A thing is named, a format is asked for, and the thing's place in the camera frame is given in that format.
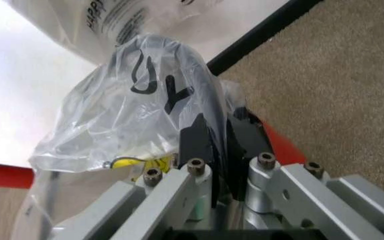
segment white plastic bag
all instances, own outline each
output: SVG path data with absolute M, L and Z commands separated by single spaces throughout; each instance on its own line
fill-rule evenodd
M 218 79 L 191 48 L 137 37 L 68 94 L 29 161 L 40 170 L 83 172 L 120 157 L 160 158 L 177 151 L 180 130 L 200 113 L 223 157 L 226 104 Z
M 55 128 L 29 160 L 35 179 L 11 239 L 51 237 L 113 183 L 143 170 L 108 163 L 177 153 L 180 130 L 199 114 L 222 164 L 227 114 L 244 105 L 239 84 L 221 84 L 191 48 L 157 35 L 132 39 L 63 100 Z
M 53 40 L 96 64 L 139 33 L 160 33 L 221 0 L 6 0 Z

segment plastic bag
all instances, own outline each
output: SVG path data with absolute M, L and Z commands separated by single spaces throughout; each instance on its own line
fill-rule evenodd
M 56 42 L 96 64 L 139 33 L 161 33 L 221 0 L 7 0 Z
M 120 157 L 160 158 L 177 151 L 180 130 L 200 113 L 223 157 L 226 104 L 220 82 L 191 48 L 140 36 L 67 95 L 54 130 L 29 161 L 40 170 L 83 172 Z
M 221 84 L 191 48 L 156 35 L 132 39 L 63 100 L 54 130 L 29 160 L 35 179 L 11 239 L 50 238 L 113 183 L 143 170 L 105 169 L 108 162 L 176 153 L 180 130 L 199 114 L 224 158 L 227 114 L 244 105 L 239 84 Z

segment white surface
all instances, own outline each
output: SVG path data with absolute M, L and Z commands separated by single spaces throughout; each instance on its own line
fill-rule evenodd
M 166 33 L 210 61 L 288 0 L 224 0 Z M 95 66 L 0 1 L 0 164 L 29 167 L 63 97 Z
M 0 164 L 29 167 L 63 97 L 94 68 L 0 1 Z

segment metal linkage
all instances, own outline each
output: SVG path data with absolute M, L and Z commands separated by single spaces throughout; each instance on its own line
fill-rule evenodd
M 300 164 L 276 171 L 266 193 L 292 226 L 317 228 L 328 239 L 384 239 L 379 230 Z
M 171 169 L 111 239 L 161 239 L 168 229 L 184 225 L 197 197 L 195 179 L 186 171 Z
M 70 224 L 55 232 L 52 239 L 108 239 L 145 197 L 143 188 L 118 181 L 84 211 L 74 216 Z
M 273 154 L 263 152 L 258 157 L 253 158 L 248 166 L 245 205 L 256 213 L 273 212 L 271 200 L 266 195 L 265 190 L 272 175 L 281 165 Z
M 327 187 L 384 234 L 384 191 L 359 175 L 330 180 Z

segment hex bolt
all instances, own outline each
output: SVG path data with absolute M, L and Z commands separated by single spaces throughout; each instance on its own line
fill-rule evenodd
M 193 176 L 201 176 L 206 170 L 206 162 L 201 158 L 192 158 L 187 161 L 187 171 Z
M 151 167 L 143 174 L 144 184 L 155 187 L 163 179 L 163 173 L 157 167 Z
M 262 152 L 257 156 L 257 161 L 263 167 L 263 169 L 272 170 L 275 167 L 277 159 L 270 152 Z
M 304 167 L 304 169 L 306 169 L 310 174 L 312 174 L 317 179 L 321 179 L 323 177 L 324 167 L 322 167 L 318 163 L 313 162 L 313 161 L 307 161 L 303 165 L 303 167 Z

